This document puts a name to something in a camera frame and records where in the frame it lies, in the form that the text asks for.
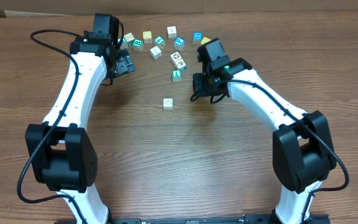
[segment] block with printed symbol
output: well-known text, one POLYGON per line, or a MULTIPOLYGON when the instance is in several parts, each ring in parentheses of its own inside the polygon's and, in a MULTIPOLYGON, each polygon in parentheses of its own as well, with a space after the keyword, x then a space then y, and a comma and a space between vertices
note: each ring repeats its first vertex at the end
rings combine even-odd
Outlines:
POLYGON ((209 39, 208 37, 204 37, 203 40, 201 40, 201 45, 208 43, 209 41, 211 41, 211 39, 209 39))
POLYGON ((155 46, 150 49, 150 55, 153 57, 153 59, 157 59, 162 56, 162 52, 158 46, 155 46))
POLYGON ((185 40, 181 37, 176 38, 173 42, 173 47, 177 50, 182 50, 185 47, 185 40))
POLYGON ((124 38, 127 40, 128 47, 132 46, 135 40, 135 37, 132 35, 132 33, 128 33, 124 35, 124 38))
POLYGON ((162 38, 162 36, 158 36, 158 37, 154 40, 154 45, 160 47, 160 49, 162 49, 163 47, 165 47, 165 40, 164 40, 164 38, 162 38))
POLYGON ((180 70, 172 71, 172 81, 179 82, 181 81, 181 73, 180 70))
POLYGON ((134 50, 136 50, 136 51, 139 51, 139 52, 143 51, 143 41, 142 40, 135 39, 132 46, 133 46, 134 50))
POLYGON ((202 39, 203 39, 202 32, 194 32, 192 44, 200 44, 202 39))
POLYGON ((179 69, 181 72, 184 72, 187 69, 186 63, 185 63, 185 61, 183 59, 177 60, 175 62, 175 67, 177 69, 179 69))
POLYGON ((175 26, 167 27, 167 30, 168 30, 168 38, 169 39, 177 37, 177 27, 175 27, 175 26))
POLYGON ((120 49, 126 49, 128 48, 128 41, 124 38, 122 38, 122 43, 120 49))
POLYGON ((152 42, 153 42, 152 32, 151 31, 144 31, 143 32, 143 43, 151 44, 152 42))
POLYGON ((181 56, 180 56, 179 52, 175 52, 175 53, 171 54, 171 62, 172 63, 175 64, 175 62, 180 59, 181 59, 181 56))
POLYGON ((172 98, 164 98, 163 99, 163 108, 165 110, 173 110, 173 99, 172 98))

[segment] white arm segment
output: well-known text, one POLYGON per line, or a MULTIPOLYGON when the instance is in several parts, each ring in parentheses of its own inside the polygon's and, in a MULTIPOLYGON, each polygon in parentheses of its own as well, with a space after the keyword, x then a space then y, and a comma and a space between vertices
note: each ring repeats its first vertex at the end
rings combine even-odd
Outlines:
MULTIPOLYGON (((287 100, 284 100, 284 98, 266 85, 254 69, 244 70, 235 74, 233 80, 244 80, 260 85, 298 119, 302 119, 302 114, 306 113, 306 111, 297 108, 296 106, 290 104, 287 100)), ((253 88, 247 84, 234 82, 227 83, 227 89, 229 90, 229 95, 233 98, 233 100, 238 100, 242 105, 248 108, 248 110, 250 110, 263 122, 264 125, 268 127, 270 133, 277 130, 281 124, 289 125, 294 123, 294 120, 288 116, 284 116, 284 111, 282 111, 264 92, 259 89, 253 88)))
MULTIPOLYGON (((79 128, 85 128, 86 130, 95 94, 100 83, 106 77, 106 63, 103 57, 97 57, 94 53, 78 52, 78 54, 71 56, 77 62, 81 75, 73 97, 65 111, 66 116, 62 117, 57 126, 68 127, 71 123, 75 123, 79 128)), ((75 66, 70 61, 70 68, 68 69, 62 90, 60 90, 53 108, 44 118, 43 122, 48 121, 49 125, 52 125, 56 121, 59 111, 63 108, 71 88, 73 88, 74 79, 75 66)), ((108 208, 102 203, 94 184, 91 187, 87 187, 85 193, 78 193, 76 190, 61 190, 57 194, 68 194, 74 197, 88 224, 105 224, 107 222, 108 208)), ((74 205, 68 202, 67 198, 64 199, 73 212, 77 224, 82 224, 74 205)))
MULTIPOLYGON (((263 87, 298 119, 302 119, 302 114, 306 113, 305 110, 293 106, 266 85, 254 69, 244 70, 235 74, 233 80, 244 80, 256 83, 263 87)), ((289 116, 285 116, 284 111, 282 111, 264 92, 251 85, 229 82, 227 83, 227 89, 233 100, 238 100, 242 105, 248 108, 268 127, 270 133, 278 130, 278 127, 281 124, 290 125, 295 122, 289 116)), ((276 207, 276 215, 280 221, 284 224, 301 223, 301 214, 310 190, 317 189, 321 184, 322 182, 315 182, 307 186, 305 191, 300 194, 290 191, 282 186, 280 201, 276 207)), ((305 219, 310 215, 309 208, 312 200, 313 198, 310 200, 305 219)))
MULTIPOLYGON (((71 56, 77 62, 81 75, 78 79, 73 98, 70 100, 65 111, 66 116, 62 117, 57 126, 68 127, 71 123, 75 123, 79 128, 85 128, 86 130, 94 96, 100 83, 106 77, 106 63, 103 57, 97 57, 94 53, 78 52, 78 54, 72 54, 71 56)), ((70 61, 70 68, 68 69, 62 90, 60 90, 53 108, 44 118, 43 122, 49 121, 51 126, 56 121, 59 111, 63 108, 71 88, 73 88, 74 79, 75 66, 70 61)))
MULTIPOLYGON (((78 193, 76 190, 61 190, 57 192, 57 194, 67 194, 72 196, 88 224, 107 223, 109 211, 107 206, 100 200, 99 193, 94 184, 91 187, 87 187, 85 193, 78 193)), ((82 224, 81 218, 75 210, 74 205, 71 202, 68 202, 67 198, 64 199, 73 212, 77 224, 82 224)))

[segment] wood grain surface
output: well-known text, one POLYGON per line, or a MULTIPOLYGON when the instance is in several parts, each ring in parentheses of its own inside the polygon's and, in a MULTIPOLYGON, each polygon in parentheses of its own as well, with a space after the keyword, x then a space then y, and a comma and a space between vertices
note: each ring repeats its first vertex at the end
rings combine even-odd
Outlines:
MULTIPOLYGON (((96 186, 114 218, 230 217, 270 213, 280 195, 272 168, 267 128, 238 102, 226 98, 189 102, 191 76, 201 71, 194 30, 219 37, 232 59, 243 57, 288 101, 326 115, 337 154, 351 183, 342 192, 319 193, 313 213, 333 223, 358 223, 358 11, 276 12, 120 16, 125 33, 141 38, 151 30, 167 37, 175 25, 186 40, 184 80, 172 83, 167 40, 162 58, 151 45, 130 50, 136 72, 101 86, 88 134, 98 153, 96 186), (164 111, 162 99, 173 98, 164 111)), ((91 30, 93 17, 0 19, 0 223, 53 223, 73 218, 63 200, 37 205, 16 195, 19 173, 29 155, 24 133, 39 124, 54 104, 68 59, 29 38, 39 29, 91 30)), ((38 38, 68 50, 72 36, 38 38)), ((325 187, 344 181, 338 167, 325 187)), ((26 197, 54 194, 26 175, 26 197)))

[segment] yellow block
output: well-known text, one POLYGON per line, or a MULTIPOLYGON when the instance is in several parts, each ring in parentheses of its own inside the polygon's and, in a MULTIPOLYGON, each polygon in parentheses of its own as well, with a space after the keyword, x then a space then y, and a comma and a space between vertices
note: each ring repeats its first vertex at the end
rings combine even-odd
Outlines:
POLYGON ((208 43, 209 41, 211 41, 211 39, 209 39, 208 37, 204 37, 203 40, 201 40, 201 45, 208 43))

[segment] white block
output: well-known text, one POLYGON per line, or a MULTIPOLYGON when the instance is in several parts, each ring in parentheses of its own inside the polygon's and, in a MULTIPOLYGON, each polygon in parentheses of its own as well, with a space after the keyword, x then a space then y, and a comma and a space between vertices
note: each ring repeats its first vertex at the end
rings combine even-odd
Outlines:
POLYGON ((172 81, 179 82, 181 81, 181 73, 180 70, 172 71, 172 81))
POLYGON ((175 26, 167 27, 167 30, 168 30, 168 38, 169 39, 177 37, 177 27, 175 27, 175 26))
POLYGON ((132 35, 132 33, 128 33, 128 34, 124 35, 124 38, 128 42, 128 47, 132 46, 132 44, 134 43, 134 40, 135 40, 135 37, 132 35))
POLYGON ((175 62, 180 59, 181 59, 181 56, 180 56, 179 52, 175 52, 175 53, 171 54, 171 62, 173 64, 175 64, 175 62))
POLYGON ((153 42, 152 32, 151 31, 144 31, 143 32, 143 43, 151 44, 153 42))
POLYGON ((172 98, 164 98, 163 107, 165 110, 172 110, 173 109, 173 99, 172 98))
POLYGON ((185 40, 181 37, 176 38, 173 42, 173 47, 177 50, 182 50, 185 47, 185 40))
POLYGON ((150 54, 152 55, 154 60, 162 56, 162 52, 158 46, 155 46, 152 49, 150 49, 150 54))
POLYGON ((143 41, 142 40, 138 40, 138 39, 135 39, 133 44, 132 44, 134 50, 136 51, 143 51, 143 41))
POLYGON ((126 49, 128 48, 128 41, 125 39, 125 37, 122 39, 121 47, 120 49, 126 49))
POLYGON ((185 61, 183 59, 177 60, 175 62, 175 67, 177 69, 179 69, 181 72, 184 72, 187 69, 186 63, 185 63, 185 61))

